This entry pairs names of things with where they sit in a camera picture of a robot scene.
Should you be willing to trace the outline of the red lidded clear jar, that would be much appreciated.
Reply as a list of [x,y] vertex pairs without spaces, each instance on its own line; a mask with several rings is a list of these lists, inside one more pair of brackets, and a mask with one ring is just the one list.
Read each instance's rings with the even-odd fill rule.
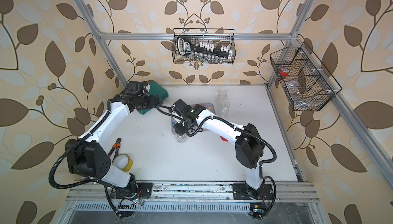
[[228,100],[222,100],[219,102],[219,116],[227,117],[229,114],[230,102]]

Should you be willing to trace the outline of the clear jar of star candies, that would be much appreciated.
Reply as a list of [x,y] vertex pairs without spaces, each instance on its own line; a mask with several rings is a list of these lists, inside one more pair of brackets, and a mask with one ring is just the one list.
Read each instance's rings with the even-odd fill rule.
[[222,101],[227,100],[227,95],[228,95],[227,90],[220,89],[216,96],[216,104],[219,105]]

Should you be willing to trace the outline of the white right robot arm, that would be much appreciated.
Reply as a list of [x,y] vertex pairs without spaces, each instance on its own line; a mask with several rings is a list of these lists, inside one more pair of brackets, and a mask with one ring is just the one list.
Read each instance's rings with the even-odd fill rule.
[[231,123],[214,114],[206,107],[196,104],[173,105],[168,109],[176,123],[175,132],[181,136],[194,137],[202,129],[209,130],[232,143],[237,161],[245,167],[246,198],[260,200],[266,192],[263,187],[267,176],[263,176],[263,165],[273,163],[277,159],[274,148],[261,138],[257,128]]

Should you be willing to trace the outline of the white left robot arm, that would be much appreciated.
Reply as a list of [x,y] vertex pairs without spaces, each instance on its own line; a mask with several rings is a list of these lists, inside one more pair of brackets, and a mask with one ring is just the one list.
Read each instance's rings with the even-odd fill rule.
[[[138,193],[135,176],[112,164],[108,155],[108,140],[116,127],[132,111],[152,109],[160,106],[159,95],[122,95],[108,100],[107,111],[91,129],[78,139],[70,139],[65,145],[65,152],[55,162],[49,173],[49,184],[56,189],[74,188],[87,183],[98,183],[113,187],[126,198]],[[60,163],[66,160],[69,172],[86,177],[77,183],[62,185],[56,182],[55,173]]]

